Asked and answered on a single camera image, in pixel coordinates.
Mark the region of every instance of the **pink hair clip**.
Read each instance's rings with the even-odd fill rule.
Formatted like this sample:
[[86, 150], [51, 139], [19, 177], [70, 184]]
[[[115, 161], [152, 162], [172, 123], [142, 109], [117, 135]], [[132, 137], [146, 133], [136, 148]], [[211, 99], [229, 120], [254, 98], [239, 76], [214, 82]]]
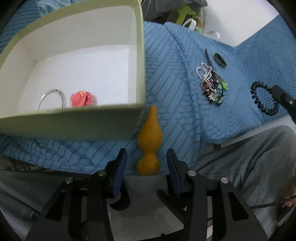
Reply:
[[72, 107], [89, 106], [93, 100], [91, 93], [85, 91], [78, 91], [76, 94], [72, 94], [70, 98]]

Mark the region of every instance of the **blue gripper pad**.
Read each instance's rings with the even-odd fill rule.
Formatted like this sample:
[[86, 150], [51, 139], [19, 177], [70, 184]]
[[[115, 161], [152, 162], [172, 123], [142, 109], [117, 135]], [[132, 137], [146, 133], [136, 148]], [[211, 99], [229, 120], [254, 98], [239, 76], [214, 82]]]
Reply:
[[118, 161], [118, 168], [117, 168], [117, 172], [115, 173], [114, 182], [113, 182], [114, 196], [116, 196], [120, 191], [122, 180], [124, 177], [124, 172], [126, 170], [126, 164], [128, 162], [128, 152], [126, 151], [126, 149], [122, 148], [119, 151], [116, 161]]
[[177, 172], [176, 165], [174, 163], [174, 156], [170, 153], [170, 150], [167, 151], [167, 165], [170, 172], [170, 178], [172, 181], [173, 189], [175, 194], [180, 197], [181, 195], [181, 180]]

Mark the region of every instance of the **black rubber band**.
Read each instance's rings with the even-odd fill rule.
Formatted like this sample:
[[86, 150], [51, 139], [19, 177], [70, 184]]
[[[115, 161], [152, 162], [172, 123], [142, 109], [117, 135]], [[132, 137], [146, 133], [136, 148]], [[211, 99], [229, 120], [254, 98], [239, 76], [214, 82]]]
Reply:
[[252, 98], [255, 99], [254, 102], [255, 102], [255, 104], [257, 104], [259, 110], [261, 110], [264, 114], [269, 115], [269, 116], [275, 115], [279, 111], [279, 103], [274, 100], [274, 107], [273, 108], [271, 108], [271, 109], [265, 108], [265, 106], [261, 103], [261, 101], [259, 100], [259, 97], [257, 96], [257, 93], [256, 93], [257, 88], [263, 88], [263, 89], [267, 90], [269, 93], [270, 93], [270, 88], [267, 85], [265, 85], [259, 81], [255, 81], [251, 85], [251, 94], [252, 94]]

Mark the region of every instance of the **green plastic object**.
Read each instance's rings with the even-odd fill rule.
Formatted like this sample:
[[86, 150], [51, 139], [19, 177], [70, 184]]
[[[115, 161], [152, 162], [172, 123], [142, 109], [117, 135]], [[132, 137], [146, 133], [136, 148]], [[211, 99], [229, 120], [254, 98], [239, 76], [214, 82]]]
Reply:
[[179, 13], [179, 17], [176, 20], [176, 24], [178, 24], [178, 25], [183, 24], [187, 14], [193, 15], [193, 16], [195, 16], [197, 14], [188, 5], [184, 5], [183, 7], [180, 7], [179, 9], [177, 9], [177, 11]]

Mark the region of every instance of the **blue quilted fabric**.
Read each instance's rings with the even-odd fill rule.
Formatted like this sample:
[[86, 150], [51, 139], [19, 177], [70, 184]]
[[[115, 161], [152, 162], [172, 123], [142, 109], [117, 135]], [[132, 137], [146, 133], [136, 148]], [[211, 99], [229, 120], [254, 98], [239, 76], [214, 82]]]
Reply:
[[37, 0], [37, 5], [41, 14], [44, 16], [48, 13], [54, 12], [62, 7], [81, 2], [84, 0]]
[[12, 37], [31, 22], [41, 17], [36, 0], [28, 0], [13, 15], [4, 31], [0, 35], [0, 53]]
[[[296, 95], [294, 73], [296, 41], [281, 17], [276, 17], [258, 33], [237, 47], [208, 39], [196, 32], [167, 23], [164, 26], [144, 23], [146, 56], [146, 106], [130, 141], [61, 142], [50, 140], [0, 137], [0, 153], [45, 168], [92, 174], [114, 160], [121, 148], [128, 151], [126, 175], [136, 175], [136, 164], [142, 157], [136, 136], [146, 111], [158, 107], [163, 143], [158, 151], [161, 173], [167, 173], [168, 148], [178, 158], [194, 165], [198, 151], [209, 143], [222, 143], [271, 120], [263, 115], [250, 94], [256, 80], [278, 84]], [[221, 106], [209, 104], [200, 88], [195, 69], [206, 62], [204, 49], [211, 56], [220, 53], [228, 65], [214, 64], [227, 81]], [[262, 92], [262, 102], [271, 104]], [[273, 118], [285, 114], [283, 108]]]

